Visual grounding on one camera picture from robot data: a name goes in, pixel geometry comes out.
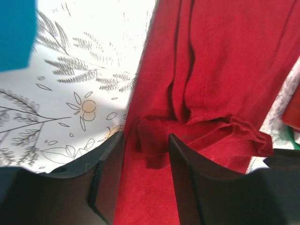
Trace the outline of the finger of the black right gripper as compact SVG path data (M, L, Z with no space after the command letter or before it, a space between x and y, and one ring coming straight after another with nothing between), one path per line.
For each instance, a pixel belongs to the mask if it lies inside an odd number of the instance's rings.
M300 166L300 151L289 149L274 149L274 154L263 162L269 168L294 168Z

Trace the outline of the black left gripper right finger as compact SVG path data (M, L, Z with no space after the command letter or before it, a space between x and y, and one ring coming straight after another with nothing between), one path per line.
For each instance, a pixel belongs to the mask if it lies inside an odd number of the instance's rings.
M297 225L300 167L232 171L169 135L169 158L182 225Z

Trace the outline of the dark red t-shirt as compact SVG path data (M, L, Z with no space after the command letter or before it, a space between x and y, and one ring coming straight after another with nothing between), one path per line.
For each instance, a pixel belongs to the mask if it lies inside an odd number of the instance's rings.
M115 224L179 223L170 133L240 173L271 155L260 127L299 55L297 0L161 0L124 128Z

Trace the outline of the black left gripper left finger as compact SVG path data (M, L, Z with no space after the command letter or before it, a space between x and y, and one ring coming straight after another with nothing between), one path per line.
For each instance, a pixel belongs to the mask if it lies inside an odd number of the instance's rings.
M124 153L124 134L50 173L0 170L3 225L111 225Z

